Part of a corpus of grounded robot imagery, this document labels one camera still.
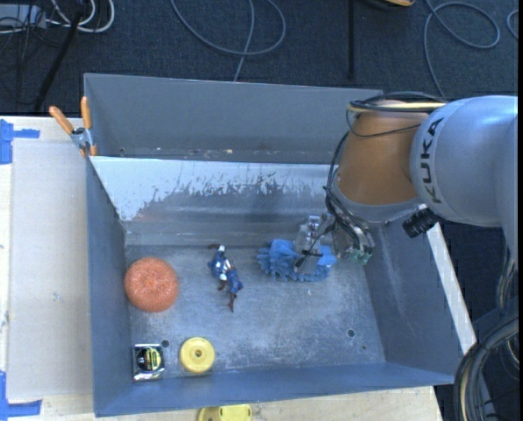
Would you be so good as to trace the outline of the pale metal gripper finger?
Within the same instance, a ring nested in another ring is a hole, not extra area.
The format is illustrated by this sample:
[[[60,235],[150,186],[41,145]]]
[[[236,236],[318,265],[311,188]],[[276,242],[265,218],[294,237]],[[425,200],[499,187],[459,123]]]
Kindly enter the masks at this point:
[[[320,251],[320,216],[309,216],[300,226],[294,240],[297,253],[318,253]]]
[[[324,269],[320,264],[322,253],[305,253],[299,260],[299,273],[302,275],[323,275]]]

